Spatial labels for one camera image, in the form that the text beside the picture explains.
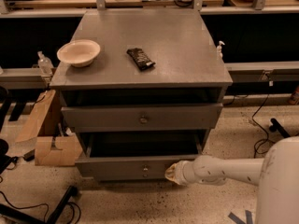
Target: cabinet top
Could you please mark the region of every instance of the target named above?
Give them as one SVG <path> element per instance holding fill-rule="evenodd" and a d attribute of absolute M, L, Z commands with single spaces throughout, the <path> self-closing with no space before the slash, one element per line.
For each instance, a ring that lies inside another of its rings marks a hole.
<path fill-rule="evenodd" d="M 57 90 L 217 87 L 232 83 L 198 11 L 149 8 L 87 12 L 72 40 L 101 46 L 92 64 L 60 63 L 50 86 Z M 141 48 L 156 62 L 139 71 L 128 49 Z"/>

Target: white robot body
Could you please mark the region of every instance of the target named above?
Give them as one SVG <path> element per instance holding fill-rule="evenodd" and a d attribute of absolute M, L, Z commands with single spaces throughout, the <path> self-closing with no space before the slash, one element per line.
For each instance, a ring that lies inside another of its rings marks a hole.
<path fill-rule="evenodd" d="M 277 142 L 264 159 L 221 160 L 200 155 L 165 173 L 180 185 L 222 185 L 226 178 L 259 186 L 255 224 L 299 223 L 299 137 Z"/>

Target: gray cabinet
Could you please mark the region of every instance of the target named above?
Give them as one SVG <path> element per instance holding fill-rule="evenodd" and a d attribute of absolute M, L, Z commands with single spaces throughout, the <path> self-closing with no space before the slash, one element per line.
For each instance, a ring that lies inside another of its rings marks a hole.
<path fill-rule="evenodd" d="M 98 181 L 164 178 L 204 148 L 232 80 L 192 9 L 89 11 L 73 39 L 101 53 L 84 68 L 60 63 L 51 87 L 84 154 L 83 176 Z M 140 72 L 126 50 L 142 48 L 156 65 Z"/>

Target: drawer front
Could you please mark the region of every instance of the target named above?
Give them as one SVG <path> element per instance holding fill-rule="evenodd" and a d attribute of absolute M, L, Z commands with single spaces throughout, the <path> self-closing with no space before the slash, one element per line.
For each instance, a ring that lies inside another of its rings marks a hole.
<path fill-rule="evenodd" d="M 64 107 L 75 132 L 146 131 L 215 128 L 222 104 L 112 107 Z"/>
<path fill-rule="evenodd" d="M 129 158 L 79 158 L 76 161 L 83 177 L 96 181 L 164 179 L 168 167 L 180 160 L 194 160 L 197 155 L 129 157 Z"/>

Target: white bowl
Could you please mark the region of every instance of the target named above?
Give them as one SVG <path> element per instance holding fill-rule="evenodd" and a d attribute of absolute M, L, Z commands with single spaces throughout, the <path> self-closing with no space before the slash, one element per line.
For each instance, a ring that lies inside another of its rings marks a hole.
<path fill-rule="evenodd" d="M 94 41 L 75 40 L 61 47 L 57 51 L 57 57 L 63 63 L 84 67 L 93 62 L 100 50 L 100 46 Z"/>

